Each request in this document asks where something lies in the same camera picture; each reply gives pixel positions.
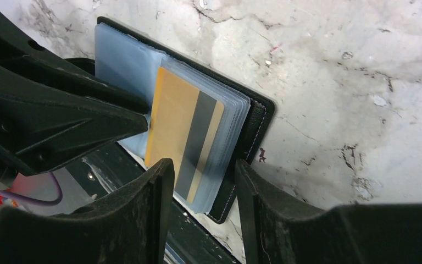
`marble surface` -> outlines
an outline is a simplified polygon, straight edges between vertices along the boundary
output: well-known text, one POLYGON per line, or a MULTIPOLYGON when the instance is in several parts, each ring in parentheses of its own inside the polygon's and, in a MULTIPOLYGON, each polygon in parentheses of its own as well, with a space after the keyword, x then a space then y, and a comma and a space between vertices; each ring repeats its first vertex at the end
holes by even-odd
MULTIPOLYGON (((422 202, 422 0, 0 0, 62 57, 115 18, 277 102, 254 168, 312 205, 422 202)), ((195 216, 245 261, 240 221, 195 216)))

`purple wire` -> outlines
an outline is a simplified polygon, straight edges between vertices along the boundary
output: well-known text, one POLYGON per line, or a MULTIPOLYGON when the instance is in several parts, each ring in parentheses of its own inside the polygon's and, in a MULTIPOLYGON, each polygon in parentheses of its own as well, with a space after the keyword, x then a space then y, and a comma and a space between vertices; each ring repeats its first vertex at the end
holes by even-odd
POLYGON ((39 205, 39 206, 54 206, 54 205, 57 205, 62 200, 62 189, 60 188, 59 182, 55 178, 54 173, 50 172, 49 174, 50 174, 51 179, 54 182, 55 187, 57 189, 57 198, 55 200, 44 201, 44 200, 39 200, 39 199, 35 199, 35 198, 30 198, 30 197, 27 197, 27 196, 24 196, 24 195, 16 194, 16 193, 10 192, 10 191, 0 191, 0 196, 2 196, 4 198, 15 200, 17 202, 24 202, 24 203, 32 204, 32 205, 39 205))

